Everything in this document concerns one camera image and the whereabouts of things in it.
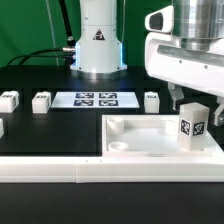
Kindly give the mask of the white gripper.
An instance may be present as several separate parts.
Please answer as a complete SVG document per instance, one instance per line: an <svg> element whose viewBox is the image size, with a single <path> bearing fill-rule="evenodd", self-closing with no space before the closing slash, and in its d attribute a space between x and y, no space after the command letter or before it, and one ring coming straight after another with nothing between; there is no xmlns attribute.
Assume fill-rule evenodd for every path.
<svg viewBox="0 0 224 224"><path fill-rule="evenodd" d="M168 90L174 110L184 99L181 86L219 96L214 124L224 125L224 39L212 41L208 52L180 48L179 42L169 34L147 35L145 68L148 75L170 82Z"/></svg>

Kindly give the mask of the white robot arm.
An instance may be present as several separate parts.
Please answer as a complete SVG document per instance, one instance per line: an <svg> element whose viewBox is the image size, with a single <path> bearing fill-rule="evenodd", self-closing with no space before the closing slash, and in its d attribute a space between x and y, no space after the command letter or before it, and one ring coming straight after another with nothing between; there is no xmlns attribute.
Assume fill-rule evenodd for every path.
<svg viewBox="0 0 224 224"><path fill-rule="evenodd" d="M72 71L89 79L124 70L116 36L116 0L80 0L81 38ZM164 80L172 99L188 87L217 97L213 115L224 125L224 0L172 0L145 17L144 61L149 76Z"/></svg>

